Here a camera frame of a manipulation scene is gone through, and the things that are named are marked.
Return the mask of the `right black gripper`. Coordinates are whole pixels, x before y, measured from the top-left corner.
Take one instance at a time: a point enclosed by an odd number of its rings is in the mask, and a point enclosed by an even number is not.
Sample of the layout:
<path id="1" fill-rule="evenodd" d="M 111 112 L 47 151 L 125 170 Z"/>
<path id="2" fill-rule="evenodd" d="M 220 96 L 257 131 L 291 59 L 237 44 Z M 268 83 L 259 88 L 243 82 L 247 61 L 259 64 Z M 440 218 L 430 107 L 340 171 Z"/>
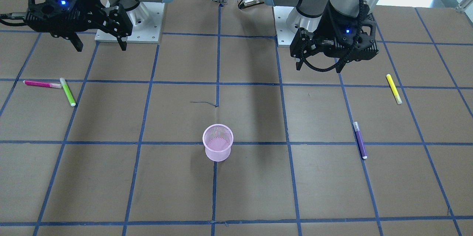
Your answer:
<path id="1" fill-rule="evenodd" d="M 78 52 L 84 46 L 78 32 L 105 25 L 107 33 L 116 37 L 120 49 L 126 51 L 125 38 L 133 28 L 122 5 L 105 9 L 101 0 L 28 0 L 25 23 L 34 31 L 69 40 Z"/>

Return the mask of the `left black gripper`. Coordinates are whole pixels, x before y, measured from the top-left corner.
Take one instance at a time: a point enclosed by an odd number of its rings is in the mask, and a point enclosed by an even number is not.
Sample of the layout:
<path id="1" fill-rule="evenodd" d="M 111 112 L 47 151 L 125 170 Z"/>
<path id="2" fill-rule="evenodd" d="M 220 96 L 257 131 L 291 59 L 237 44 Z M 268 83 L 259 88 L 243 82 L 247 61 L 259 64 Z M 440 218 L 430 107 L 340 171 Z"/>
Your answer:
<path id="1" fill-rule="evenodd" d="M 296 70 L 300 71 L 304 60 L 317 53 L 339 58 L 336 73 L 340 73 L 348 62 L 371 60 L 380 51 L 375 40 L 376 28 L 373 14 L 368 5 L 362 6 L 363 20 L 358 24 L 358 17 L 350 17 L 338 12 L 332 5 L 327 5 L 317 29 L 309 32 L 298 28 L 290 44 L 290 55 L 295 59 Z M 355 44 L 348 58 L 343 58 Z"/>

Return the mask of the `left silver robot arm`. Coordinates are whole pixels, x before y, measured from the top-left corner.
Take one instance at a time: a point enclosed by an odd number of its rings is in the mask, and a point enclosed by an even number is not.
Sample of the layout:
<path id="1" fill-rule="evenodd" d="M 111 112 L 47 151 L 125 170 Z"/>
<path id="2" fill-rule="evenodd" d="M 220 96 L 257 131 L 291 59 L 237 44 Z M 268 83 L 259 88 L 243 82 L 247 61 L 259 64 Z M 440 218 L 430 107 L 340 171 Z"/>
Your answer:
<path id="1" fill-rule="evenodd" d="M 289 45 L 296 69 L 340 73 L 350 62 L 378 53 L 373 10 L 379 0 L 265 0 L 269 6 L 294 7 L 300 17 L 317 20 L 316 28 L 298 25 Z"/>

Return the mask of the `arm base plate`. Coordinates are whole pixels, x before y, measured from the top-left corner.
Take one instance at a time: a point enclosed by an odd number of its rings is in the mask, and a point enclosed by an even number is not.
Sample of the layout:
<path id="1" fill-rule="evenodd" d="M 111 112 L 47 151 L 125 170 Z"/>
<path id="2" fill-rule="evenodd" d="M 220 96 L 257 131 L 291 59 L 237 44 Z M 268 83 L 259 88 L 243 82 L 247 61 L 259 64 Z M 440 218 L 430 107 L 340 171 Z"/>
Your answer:
<path id="1" fill-rule="evenodd" d="M 314 32 L 321 20 L 321 15 L 306 17 L 300 14 L 295 7 L 289 6 L 275 6 L 273 14 L 279 47 L 289 47 L 299 27 Z"/>
<path id="2" fill-rule="evenodd" d="M 141 2 L 137 8 L 127 12 L 133 29 L 132 34 L 122 40 L 127 43 L 158 44 L 165 5 L 158 2 Z"/>

